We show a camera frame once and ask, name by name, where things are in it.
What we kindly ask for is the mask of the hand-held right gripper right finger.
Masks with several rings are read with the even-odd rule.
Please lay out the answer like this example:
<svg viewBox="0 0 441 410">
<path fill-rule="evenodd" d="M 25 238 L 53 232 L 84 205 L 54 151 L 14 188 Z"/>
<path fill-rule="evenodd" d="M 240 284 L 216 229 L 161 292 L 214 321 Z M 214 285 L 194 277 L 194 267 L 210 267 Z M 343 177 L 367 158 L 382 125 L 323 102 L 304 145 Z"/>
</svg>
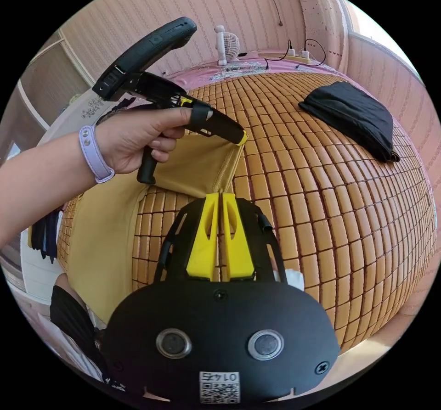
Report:
<svg viewBox="0 0 441 410">
<path fill-rule="evenodd" d="M 221 225 L 224 231 L 224 256 L 229 281 L 254 279 L 254 264 L 248 246 L 236 196 L 223 193 Z"/>
</svg>

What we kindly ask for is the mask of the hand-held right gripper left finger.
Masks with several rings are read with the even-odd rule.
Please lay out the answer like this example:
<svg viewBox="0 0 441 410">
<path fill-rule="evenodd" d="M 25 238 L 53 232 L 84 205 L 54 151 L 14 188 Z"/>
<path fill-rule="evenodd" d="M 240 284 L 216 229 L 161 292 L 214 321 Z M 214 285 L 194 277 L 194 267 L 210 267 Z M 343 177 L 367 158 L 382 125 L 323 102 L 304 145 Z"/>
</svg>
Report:
<svg viewBox="0 0 441 410">
<path fill-rule="evenodd" d="M 218 217 L 219 193 L 207 194 L 203 200 L 186 268 L 187 275 L 191 278 L 213 280 L 217 258 Z"/>
</svg>

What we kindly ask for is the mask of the person's left hand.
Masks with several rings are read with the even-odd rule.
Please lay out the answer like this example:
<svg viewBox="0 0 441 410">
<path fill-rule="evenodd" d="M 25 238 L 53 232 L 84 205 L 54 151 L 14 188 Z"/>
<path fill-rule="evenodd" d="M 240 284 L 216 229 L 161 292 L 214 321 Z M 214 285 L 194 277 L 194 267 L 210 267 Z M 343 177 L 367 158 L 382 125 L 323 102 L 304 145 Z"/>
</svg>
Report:
<svg viewBox="0 0 441 410">
<path fill-rule="evenodd" d="M 190 116 L 188 108 L 119 112 L 95 129 L 97 145 L 116 174 L 129 174 L 140 167 L 145 147 L 152 149 L 151 156 L 159 163 L 168 161 Z"/>
</svg>

